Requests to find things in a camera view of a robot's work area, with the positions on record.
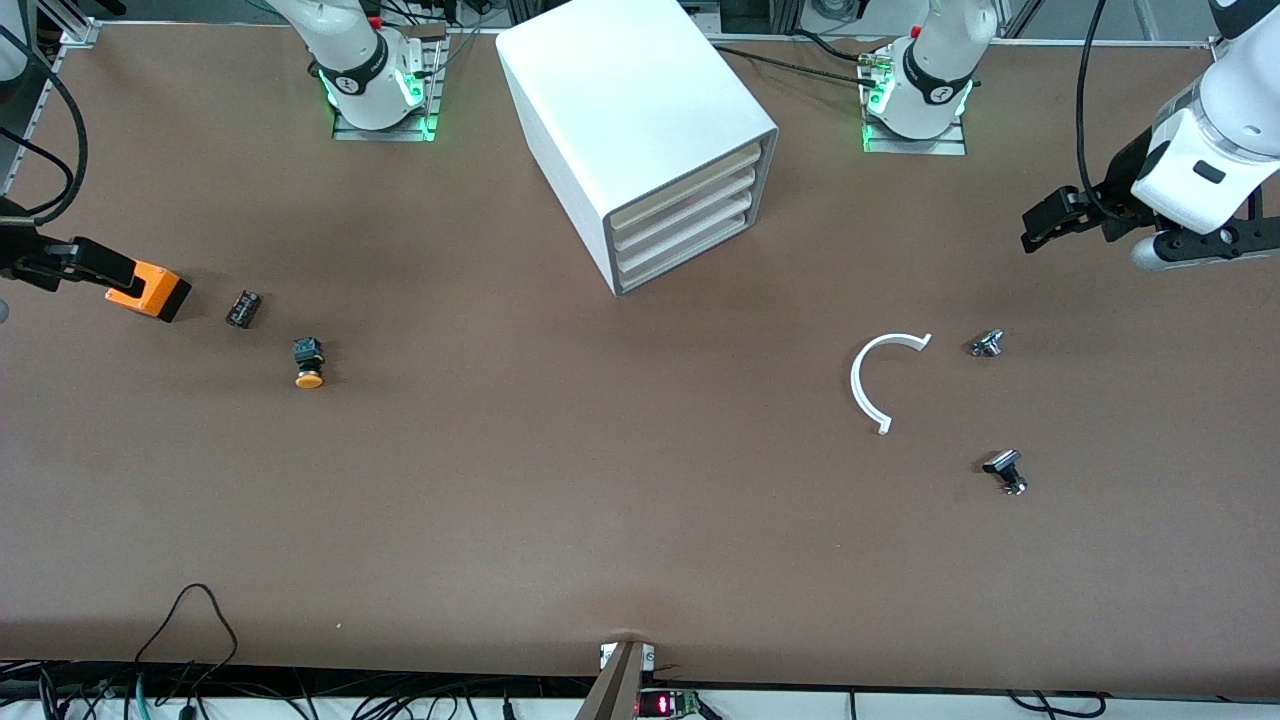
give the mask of metal bracket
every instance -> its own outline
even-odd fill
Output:
[[[58,49],[58,55],[49,64],[56,74],[63,67],[63,60],[67,58],[67,44],[64,42],[61,47]],[[27,127],[22,131],[23,140],[31,140],[31,136],[36,132],[36,123],[40,122],[41,113],[45,111],[45,104],[49,102],[49,96],[54,92],[54,86],[47,79],[41,85],[40,96],[36,97],[36,106],[31,111],[31,119],[27,120]],[[27,149],[23,146],[17,146],[14,149],[13,161],[9,163],[9,173],[4,178],[4,186],[0,186],[0,196],[8,196],[9,190],[13,187],[14,178],[18,177],[18,167],[22,165],[22,159],[27,156]]]
[[[81,13],[72,0],[36,0],[40,9],[63,28],[63,46],[92,47],[102,23]]]
[[[435,140],[435,126],[440,117],[440,100],[444,96],[445,64],[449,61],[452,36],[440,40],[421,41],[422,55],[415,54],[407,70],[425,73],[421,85],[412,87],[422,94],[422,104],[415,108],[404,119],[384,129],[361,129],[347,122],[339,113],[333,115],[334,140],[372,140],[379,142],[431,142]]]
[[[626,641],[600,646],[605,661],[573,720],[632,720],[645,664],[653,667],[653,646]]]

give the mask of white curved plastic piece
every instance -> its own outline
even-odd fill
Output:
[[[882,334],[878,338],[867,343],[858,357],[854,359],[854,366],[849,370],[849,384],[854,388],[854,400],[858,401],[858,406],[867,413],[867,416],[879,424],[879,434],[887,434],[888,427],[893,421],[893,418],[881,413],[870,400],[867,400],[867,393],[863,392],[863,357],[867,357],[867,352],[873,347],[879,347],[882,345],[905,345],[911,350],[919,352],[924,350],[925,345],[929,345],[929,340],[933,336],[931,333],[924,333],[924,337],[915,337],[914,334],[906,333],[890,333]]]

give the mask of metal bolt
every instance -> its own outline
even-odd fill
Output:
[[[1027,478],[1018,473],[1015,465],[1021,457],[1023,454],[1016,450],[997,452],[995,457],[982,464],[982,471],[1000,475],[1005,483],[1005,495],[1023,495],[1027,492]]]
[[[1004,337],[1005,337],[1005,331],[998,328],[993,329],[989,333],[974,341],[969,351],[973,352],[974,357],[982,357],[983,355],[986,355],[987,357],[995,357],[1002,352],[1000,350],[1000,340]]]

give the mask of brown table surface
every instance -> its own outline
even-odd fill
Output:
[[[781,128],[759,224],[616,300],[492,37],[419,145],[328,140],[289,29],[72,53],[88,179],[47,232],[196,290],[165,325],[0,286],[4,655],[132,657],[202,580],[243,662],[577,674],[632,633],[701,680],[1280,692],[1280,265],[1023,254],[1078,182],[1076,49],[993,47],[960,159],[863,154],[849,86],[730,61]],[[1096,50],[1097,177],[1206,61]],[[36,141],[74,155],[56,100]],[[849,365],[887,332],[933,342],[868,359],[881,437]],[[977,468],[1006,447],[1023,497]],[[193,598],[148,657],[225,647]]]

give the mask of green led light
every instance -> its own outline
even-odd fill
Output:
[[[435,140],[435,118],[419,118],[417,131],[422,133],[422,140],[431,142]]]
[[[407,73],[396,73],[396,82],[401,86],[401,92],[404,94],[404,101],[410,105],[417,105],[422,101],[422,81]]]

